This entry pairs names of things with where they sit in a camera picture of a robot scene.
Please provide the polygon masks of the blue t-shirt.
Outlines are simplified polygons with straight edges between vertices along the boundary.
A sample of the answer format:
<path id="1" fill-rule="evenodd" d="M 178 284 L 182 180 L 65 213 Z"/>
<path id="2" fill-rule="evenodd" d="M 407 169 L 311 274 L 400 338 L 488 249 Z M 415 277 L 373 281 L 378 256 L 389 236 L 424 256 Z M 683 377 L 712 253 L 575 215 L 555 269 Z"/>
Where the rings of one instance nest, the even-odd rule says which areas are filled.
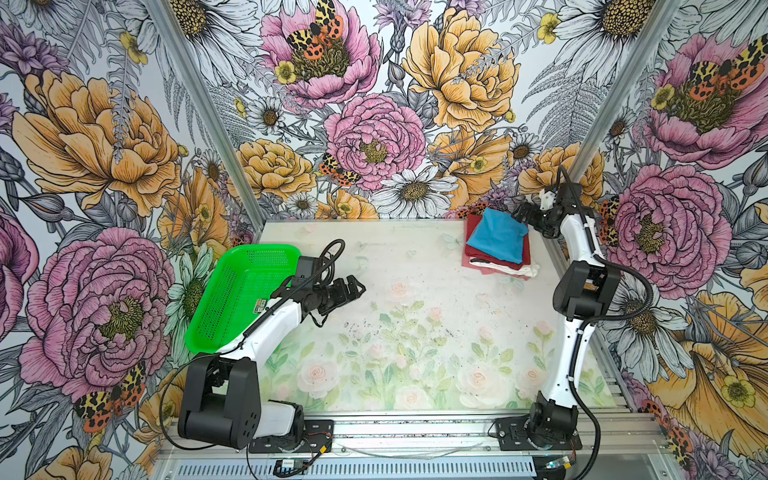
<path id="1" fill-rule="evenodd" d="M 487 209 L 482 215 L 466 220 L 465 254 L 489 261 L 529 265 L 531 253 L 529 228 L 509 213 Z"/>

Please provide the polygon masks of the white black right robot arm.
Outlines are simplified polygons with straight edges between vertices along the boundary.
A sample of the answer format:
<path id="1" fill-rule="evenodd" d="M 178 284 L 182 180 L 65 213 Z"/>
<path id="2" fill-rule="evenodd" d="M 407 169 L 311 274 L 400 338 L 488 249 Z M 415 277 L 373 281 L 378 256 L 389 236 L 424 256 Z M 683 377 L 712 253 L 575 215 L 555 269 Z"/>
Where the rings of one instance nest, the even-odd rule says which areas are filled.
<path id="1" fill-rule="evenodd" d="M 595 222 L 581 201 L 581 187 L 566 181 L 549 187 L 541 205 L 526 204 L 515 217 L 546 237 L 561 235 L 570 264 L 552 298 L 559 315 L 559 352 L 553 370 L 531 406 L 525 430 L 529 443 L 539 449 L 565 447 L 576 436 L 578 385 L 594 319 L 608 312 L 620 281 L 620 272 L 602 261 Z"/>

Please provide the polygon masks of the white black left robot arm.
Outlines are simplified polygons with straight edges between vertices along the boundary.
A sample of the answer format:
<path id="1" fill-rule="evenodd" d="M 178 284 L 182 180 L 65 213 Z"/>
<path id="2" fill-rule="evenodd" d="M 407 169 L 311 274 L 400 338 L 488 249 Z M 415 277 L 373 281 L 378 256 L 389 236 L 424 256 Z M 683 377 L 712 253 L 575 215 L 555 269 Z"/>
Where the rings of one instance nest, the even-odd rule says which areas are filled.
<path id="1" fill-rule="evenodd" d="M 272 292 L 243 300 L 224 297 L 225 306 L 243 305 L 246 324 L 213 353 L 197 355 L 187 368 L 178 413 L 181 438 L 246 450 L 256 442 L 293 450 L 305 437 L 302 406 L 265 400 L 260 371 L 280 343 L 306 318 L 323 327 L 334 310 L 366 291 L 354 276 L 335 275 L 337 255 L 301 256 L 297 270 Z"/>

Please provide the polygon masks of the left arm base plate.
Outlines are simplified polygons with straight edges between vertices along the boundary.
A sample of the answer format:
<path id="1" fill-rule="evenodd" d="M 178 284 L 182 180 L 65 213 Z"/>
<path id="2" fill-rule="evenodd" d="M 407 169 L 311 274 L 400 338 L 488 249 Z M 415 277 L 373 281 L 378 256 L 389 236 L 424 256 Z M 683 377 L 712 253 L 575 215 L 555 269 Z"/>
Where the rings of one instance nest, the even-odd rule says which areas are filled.
<path id="1" fill-rule="evenodd" d="M 317 453 L 321 447 L 332 447 L 335 422 L 330 419 L 296 421 L 283 436 L 255 437 L 249 447 L 251 454 Z"/>

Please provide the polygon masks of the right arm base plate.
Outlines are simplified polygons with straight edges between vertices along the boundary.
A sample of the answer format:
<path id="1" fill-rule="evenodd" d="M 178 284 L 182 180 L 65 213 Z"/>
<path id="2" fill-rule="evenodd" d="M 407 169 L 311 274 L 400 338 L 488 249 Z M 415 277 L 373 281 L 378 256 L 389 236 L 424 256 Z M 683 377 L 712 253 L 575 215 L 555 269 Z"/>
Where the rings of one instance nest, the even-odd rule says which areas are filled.
<path id="1" fill-rule="evenodd" d="M 497 418 L 487 434 L 495 438 L 501 451 L 581 450 L 577 432 L 567 436 L 560 430 L 531 426 L 528 416 Z"/>

